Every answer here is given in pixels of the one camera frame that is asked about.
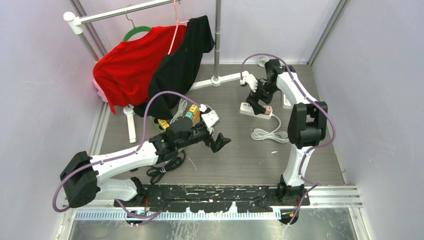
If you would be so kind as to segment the long white power strip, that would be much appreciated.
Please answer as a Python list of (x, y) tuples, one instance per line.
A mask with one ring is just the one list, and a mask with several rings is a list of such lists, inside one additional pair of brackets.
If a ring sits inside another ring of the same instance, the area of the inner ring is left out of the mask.
[[(259, 57), (257, 64), (260, 67), (265, 67), (265, 63), (267, 63), (270, 60), (270, 58), (268, 56), (262, 55)], [(281, 93), (281, 105), (284, 109), (291, 109), (292, 105), (290, 104), (287, 96), (285, 95), (284, 92)]]

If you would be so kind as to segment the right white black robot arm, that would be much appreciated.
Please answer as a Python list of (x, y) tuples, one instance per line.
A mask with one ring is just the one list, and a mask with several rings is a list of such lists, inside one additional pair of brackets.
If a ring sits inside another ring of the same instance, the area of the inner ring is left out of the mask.
[(270, 59), (265, 63), (265, 72), (265, 81), (248, 74), (241, 77), (240, 84), (250, 87), (246, 102), (255, 115), (266, 112), (259, 102), (269, 104), (277, 91), (284, 93), (292, 106), (287, 126), (290, 156), (276, 193), (278, 201), (288, 206), (300, 202), (306, 192), (305, 173), (310, 157), (326, 137), (328, 106), (308, 93), (292, 66)]

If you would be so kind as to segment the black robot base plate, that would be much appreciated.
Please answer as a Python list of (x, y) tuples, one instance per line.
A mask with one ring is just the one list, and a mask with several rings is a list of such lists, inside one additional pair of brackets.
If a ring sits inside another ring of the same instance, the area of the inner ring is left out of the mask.
[(214, 215), (233, 212), (239, 216), (271, 214), (283, 224), (294, 224), (300, 208), (309, 206), (309, 190), (304, 185), (149, 185), (138, 190), (130, 200), (115, 200), (115, 207), (125, 207), (130, 214)]

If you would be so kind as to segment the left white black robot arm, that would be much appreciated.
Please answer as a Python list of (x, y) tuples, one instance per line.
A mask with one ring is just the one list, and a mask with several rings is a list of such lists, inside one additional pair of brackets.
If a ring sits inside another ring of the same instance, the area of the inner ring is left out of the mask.
[(190, 118), (181, 116), (141, 146), (103, 155), (89, 156), (86, 151), (76, 153), (59, 175), (60, 187), (65, 192), (69, 208), (80, 208), (100, 199), (118, 199), (135, 207), (141, 206), (146, 200), (141, 182), (114, 177), (168, 161), (176, 157), (180, 149), (199, 142), (204, 142), (212, 152), (218, 152), (231, 139), (222, 133), (214, 138), (214, 126), (217, 123), (208, 116), (193, 124)]

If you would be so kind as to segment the pink plug adapter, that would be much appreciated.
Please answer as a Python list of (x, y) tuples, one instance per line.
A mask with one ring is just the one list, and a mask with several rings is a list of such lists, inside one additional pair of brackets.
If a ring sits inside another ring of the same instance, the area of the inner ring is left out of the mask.
[(269, 105), (264, 105), (264, 115), (271, 116), (273, 114), (273, 108)]

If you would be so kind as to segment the short white power strip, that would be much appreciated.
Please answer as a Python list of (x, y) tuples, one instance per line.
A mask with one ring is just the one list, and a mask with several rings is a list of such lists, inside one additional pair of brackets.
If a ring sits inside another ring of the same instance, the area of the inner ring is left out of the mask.
[(280, 127), (282, 126), (281, 119), (276, 116), (273, 112), (272, 115), (259, 114), (255, 115), (253, 112), (253, 108), (247, 103), (242, 102), (240, 104), (239, 113), (251, 117), (257, 117), (265, 120), (270, 120), (271, 118), (275, 118), (278, 125), (272, 131), (266, 131), (261, 128), (255, 128), (250, 134), (251, 138), (254, 141), (264, 141), (264, 140), (273, 140), (280, 144), (286, 144), (289, 142), (288, 134), (285, 131), (280, 131)]

